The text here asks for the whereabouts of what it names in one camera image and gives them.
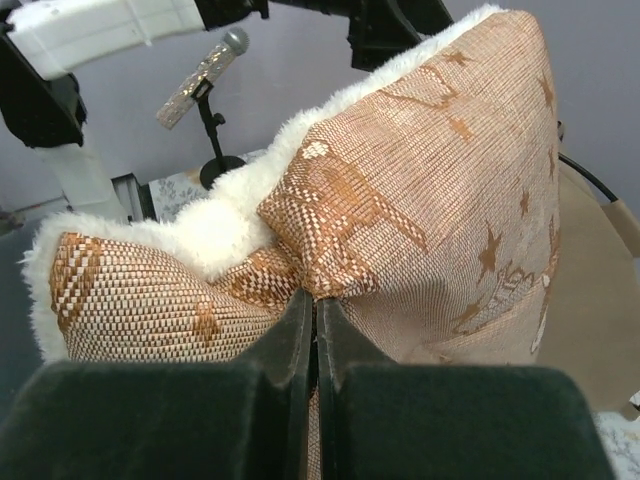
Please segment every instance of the microphone stand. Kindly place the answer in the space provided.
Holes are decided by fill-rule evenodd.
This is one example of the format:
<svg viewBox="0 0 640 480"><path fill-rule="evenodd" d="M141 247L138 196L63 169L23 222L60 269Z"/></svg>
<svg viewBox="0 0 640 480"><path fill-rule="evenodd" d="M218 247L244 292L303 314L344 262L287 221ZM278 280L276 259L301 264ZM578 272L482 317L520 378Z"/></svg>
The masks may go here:
<svg viewBox="0 0 640 480"><path fill-rule="evenodd" d="M209 91L204 95L200 95L197 98L198 111L200 112L200 118L204 123L205 131L211 141L211 146L215 153L215 158L209 160L204 164L202 170L200 170L200 183L207 190L211 190L214 181L220 175L239 168L245 165L245 161L241 158L224 155L222 148L220 147L220 141L218 140L218 127L224 125L226 120L220 113L212 114L211 107L209 106L209 93L213 89L213 85L208 85Z"/></svg>

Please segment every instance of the beige chair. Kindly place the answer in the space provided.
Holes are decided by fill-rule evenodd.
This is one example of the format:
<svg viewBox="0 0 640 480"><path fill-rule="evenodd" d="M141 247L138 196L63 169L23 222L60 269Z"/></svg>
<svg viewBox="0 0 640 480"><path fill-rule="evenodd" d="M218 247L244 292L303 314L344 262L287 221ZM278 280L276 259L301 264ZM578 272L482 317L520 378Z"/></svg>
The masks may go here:
<svg viewBox="0 0 640 480"><path fill-rule="evenodd" d="M585 180L560 167L560 263L538 363L565 371L595 411L638 411L640 226L621 200L601 206Z"/></svg>

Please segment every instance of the star pattern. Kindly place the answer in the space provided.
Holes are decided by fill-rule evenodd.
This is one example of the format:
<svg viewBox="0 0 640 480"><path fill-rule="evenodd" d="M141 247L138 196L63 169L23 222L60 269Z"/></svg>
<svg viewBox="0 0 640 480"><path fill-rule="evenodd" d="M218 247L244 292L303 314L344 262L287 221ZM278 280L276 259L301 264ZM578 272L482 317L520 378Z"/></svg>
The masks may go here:
<svg viewBox="0 0 640 480"><path fill-rule="evenodd" d="M473 320L475 316L478 315L478 313L480 313L480 311L482 310L482 301L483 298L481 297L474 303L467 305L465 311L462 312L459 317L453 320L453 322L456 323L455 327L453 327L453 333L455 333L456 335L463 333L461 331L462 327L469 323L469 321Z"/></svg>
<svg viewBox="0 0 640 480"><path fill-rule="evenodd" d="M473 133L469 130L469 127L463 119L447 117L447 120L449 121L451 129L460 135L465 142L469 141L469 139L473 137Z"/></svg>
<svg viewBox="0 0 640 480"><path fill-rule="evenodd" d="M455 53L446 53L443 55L443 57L447 59L447 63L457 63L461 67L466 67L466 62L473 61L473 59L465 56L465 54L460 51L457 51Z"/></svg>
<svg viewBox="0 0 640 480"><path fill-rule="evenodd" d="M553 178L556 171L556 158L553 154L553 146L549 147L549 176Z"/></svg>
<svg viewBox="0 0 640 480"><path fill-rule="evenodd" d="M529 213L529 192L527 190L522 191L522 198L520 199L520 216L524 216Z"/></svg>
<svg viewBox="0 0 640 480"><path fill-rule="evenodd" d="M544 92L544 101L547 104L547 107L553 108L553 90L549 85L549 81L547 80L547 76L543 73L542 78L538 79L538 83L542 87L542 91Z"/></svg>
<svg viewBox="0 0 640 480"><path fill-rule="evenodd" d="M478 255L478 259L482 263L482 272L480 273L480 279L478 280L478 283L482 281L487 272L496 271L496 253L498 251L498 247L500 246L500 242L502 242L502 234L496 237L489 225L487 225L487 230L487 248L485 248L482 253Z"/></svg>

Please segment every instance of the brown woven fabric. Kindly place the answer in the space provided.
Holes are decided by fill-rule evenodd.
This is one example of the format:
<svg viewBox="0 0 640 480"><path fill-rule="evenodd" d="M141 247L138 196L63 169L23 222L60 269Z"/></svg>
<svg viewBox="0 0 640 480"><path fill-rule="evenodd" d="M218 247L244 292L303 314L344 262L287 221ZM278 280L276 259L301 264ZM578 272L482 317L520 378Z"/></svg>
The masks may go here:
<svg viewBox="0 0 640 480"><path fill-rule="evenodd" d="M555 109L535 19L492 15L314 125L259 213L395 360L530 363L558 257Z"/></svg>
<svg viewBox="0 0 640 480"><path fill-rule="evenodd" d="M209 285L160 250L67 233L51 308L74 360L228 360L264 334L297 288L290 271L278 275L284 251L257 251Z"/></svg>

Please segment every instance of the black cable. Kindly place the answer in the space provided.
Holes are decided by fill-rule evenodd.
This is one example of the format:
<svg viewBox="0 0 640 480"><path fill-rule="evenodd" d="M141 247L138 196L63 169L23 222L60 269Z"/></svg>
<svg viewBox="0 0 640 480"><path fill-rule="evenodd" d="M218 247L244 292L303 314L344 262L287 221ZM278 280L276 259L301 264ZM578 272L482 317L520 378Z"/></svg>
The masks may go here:
<svg viewBox="0 0 640 480"><path fill-rule="evenodd" d="M580 175L582 175L584 178L586 178L587 180L589 180L589 182L596 187L598 190L600 190L602 192L602 194L607 197L607 199L613 203L615 201L618 200L618 197L616 197L614 195L614 193L609 190L609 188L602 183L602 181L600 181L600 179L598 177L596 177L593 173L591 173L589 170L587 170L586 168L584 168L582 165L580 165L579 163L575 162L574 160L570 159L569 157L567 157L566 155L563 155L562 153L558 154L558 159L562 162L565 163L566 165L569 165L571 168L573 168L576 172L578 172Z"/></svg>

